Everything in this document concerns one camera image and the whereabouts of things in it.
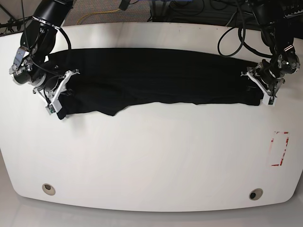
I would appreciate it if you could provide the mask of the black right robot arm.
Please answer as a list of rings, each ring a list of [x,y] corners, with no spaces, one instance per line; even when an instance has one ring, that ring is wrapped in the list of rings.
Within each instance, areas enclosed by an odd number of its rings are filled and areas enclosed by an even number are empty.
[[[31,17],[29,24],[23,20],[24,31],[9,74],[18,85],[30,84],[33,92],[45,103],[49,114],[59,113],[62,104],[59,97],[67,94],[67,83],[78,69],[69,70],[71,42],[62,26],[73,7],[72,0],[43,0]],[[68,49],[60,62],[47,60],[60,32]]]

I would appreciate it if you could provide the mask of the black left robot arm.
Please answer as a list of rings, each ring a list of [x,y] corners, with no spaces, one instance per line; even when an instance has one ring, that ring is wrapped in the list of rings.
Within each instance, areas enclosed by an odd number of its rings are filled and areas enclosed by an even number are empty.
[[[300,68],[300,61],[293,46],[294,35],[283,11],[283,5],[279,1],[246,2],[259,25],[262,41],[271,52],[271,55],[263,54],[245,44],[246,49],[263,57],[256,67],[247,68],[246,75],[263,92],[262,102],[274,106],[276,94],[285,82],[284,75],[293,74]]]

